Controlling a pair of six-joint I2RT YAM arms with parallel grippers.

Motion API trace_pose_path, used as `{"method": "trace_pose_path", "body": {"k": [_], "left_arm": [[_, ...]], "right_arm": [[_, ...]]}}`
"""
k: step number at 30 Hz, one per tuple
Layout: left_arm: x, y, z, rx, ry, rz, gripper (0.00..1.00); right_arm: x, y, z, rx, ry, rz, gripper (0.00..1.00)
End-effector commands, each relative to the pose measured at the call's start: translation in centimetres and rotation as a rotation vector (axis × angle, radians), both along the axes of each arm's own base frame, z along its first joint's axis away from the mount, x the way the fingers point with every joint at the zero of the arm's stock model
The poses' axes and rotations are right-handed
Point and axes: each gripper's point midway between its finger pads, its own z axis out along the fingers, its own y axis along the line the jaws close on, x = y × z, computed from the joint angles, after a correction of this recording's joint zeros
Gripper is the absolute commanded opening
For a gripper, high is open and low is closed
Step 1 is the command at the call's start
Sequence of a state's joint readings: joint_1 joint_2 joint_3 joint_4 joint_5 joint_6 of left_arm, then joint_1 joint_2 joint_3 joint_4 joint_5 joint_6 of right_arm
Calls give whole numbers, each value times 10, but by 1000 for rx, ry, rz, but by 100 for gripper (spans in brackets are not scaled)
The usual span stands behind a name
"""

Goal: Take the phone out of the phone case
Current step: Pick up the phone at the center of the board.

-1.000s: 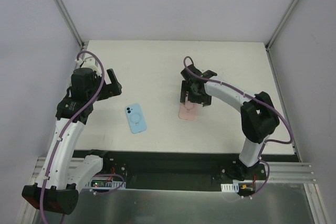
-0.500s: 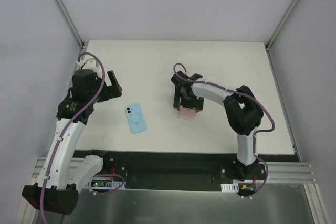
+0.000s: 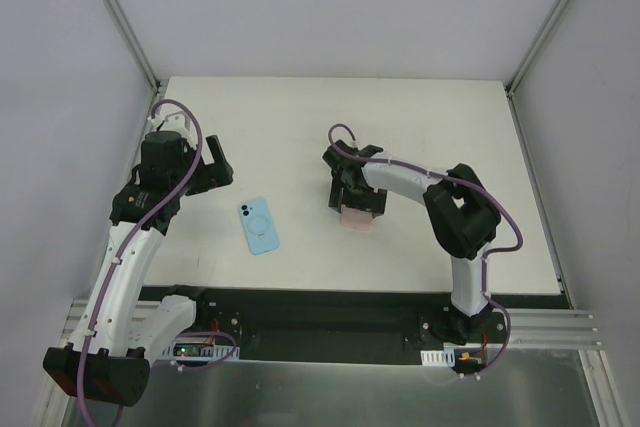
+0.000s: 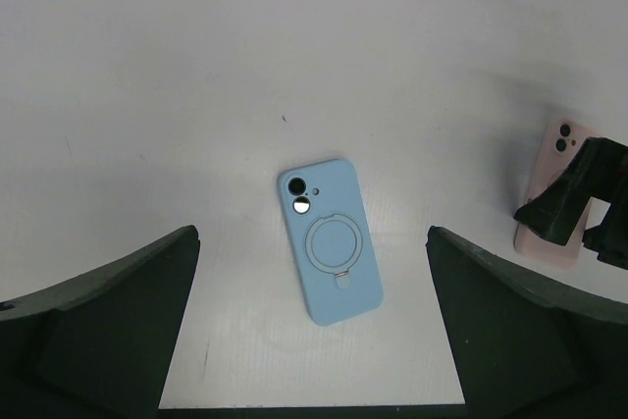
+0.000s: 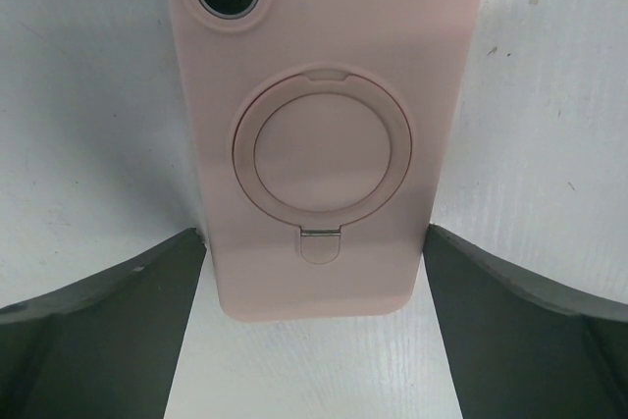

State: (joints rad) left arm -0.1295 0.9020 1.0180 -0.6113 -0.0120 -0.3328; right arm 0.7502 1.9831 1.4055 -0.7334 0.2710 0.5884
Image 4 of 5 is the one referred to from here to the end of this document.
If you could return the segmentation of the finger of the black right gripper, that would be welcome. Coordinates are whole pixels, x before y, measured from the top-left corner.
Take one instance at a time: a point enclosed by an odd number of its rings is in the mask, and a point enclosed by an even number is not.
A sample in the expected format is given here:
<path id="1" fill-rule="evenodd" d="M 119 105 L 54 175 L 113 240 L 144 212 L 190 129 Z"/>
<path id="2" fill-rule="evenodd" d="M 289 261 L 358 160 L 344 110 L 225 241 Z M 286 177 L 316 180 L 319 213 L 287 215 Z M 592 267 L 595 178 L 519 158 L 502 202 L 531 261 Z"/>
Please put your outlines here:
<path id="1" fill-rule="evenodd" d="M 602 263 L 627 269 L 627 200 L 610 204 L 602 222 L 585 230 L 584 246 Z"/>
<path id="2" fill-rule="evenodd" d="M 591 199 L 627 200 L 627 146 L 605 137 L 586 139 L 562 174 L 516 210 L 514 220 L 539 238 L 565 245 Z"/>

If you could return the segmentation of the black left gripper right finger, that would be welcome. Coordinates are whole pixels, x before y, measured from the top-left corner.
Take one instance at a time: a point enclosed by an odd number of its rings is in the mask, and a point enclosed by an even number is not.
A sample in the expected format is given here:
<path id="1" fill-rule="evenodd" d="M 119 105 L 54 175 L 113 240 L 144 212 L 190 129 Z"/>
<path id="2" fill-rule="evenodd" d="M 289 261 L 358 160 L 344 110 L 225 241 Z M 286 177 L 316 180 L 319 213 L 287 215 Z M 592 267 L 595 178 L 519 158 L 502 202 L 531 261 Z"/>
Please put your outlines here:
<path id="1" fill-rule="evenodd" d="M 446 228 L 426 249 L 468 417 L 626 417 L 626 304 Z"/>

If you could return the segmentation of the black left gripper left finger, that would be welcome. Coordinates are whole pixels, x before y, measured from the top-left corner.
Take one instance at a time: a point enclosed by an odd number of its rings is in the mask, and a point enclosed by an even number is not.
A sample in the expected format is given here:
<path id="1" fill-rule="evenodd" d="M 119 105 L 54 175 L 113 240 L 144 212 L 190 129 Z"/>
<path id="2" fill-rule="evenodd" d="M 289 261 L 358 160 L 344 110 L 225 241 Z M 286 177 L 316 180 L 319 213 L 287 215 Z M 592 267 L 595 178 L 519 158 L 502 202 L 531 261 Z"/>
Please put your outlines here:
<path id="1" fill-rule="evenodd" d="M 200 253 L 194 226 L 1 303 L 4 418 L 153 418 Z"/>

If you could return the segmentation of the pink phone case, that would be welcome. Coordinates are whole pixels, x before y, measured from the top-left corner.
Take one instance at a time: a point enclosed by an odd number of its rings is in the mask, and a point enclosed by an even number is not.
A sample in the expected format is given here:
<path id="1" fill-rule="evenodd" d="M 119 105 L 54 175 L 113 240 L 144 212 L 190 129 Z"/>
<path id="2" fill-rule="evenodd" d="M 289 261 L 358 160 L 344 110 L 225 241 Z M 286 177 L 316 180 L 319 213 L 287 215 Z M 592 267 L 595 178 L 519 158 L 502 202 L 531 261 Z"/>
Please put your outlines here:
<path id="1" fill-rule="evenodd" d="M 583 142 L 592 136 L 592 131 L 570 119 L 550 122 L 541 142 L 540 151 L 532 172 L 525 196 L 525 203 L 539 196 L 567 168 Z M 582 237 L 587 227 L 592 207 L 589 201 L 566 245 L 545 241 L 531 230 L 519 224 L 514 238 L 517 253 L 553 266 L 568 268 L 576 264 L 582 246 Z"/>

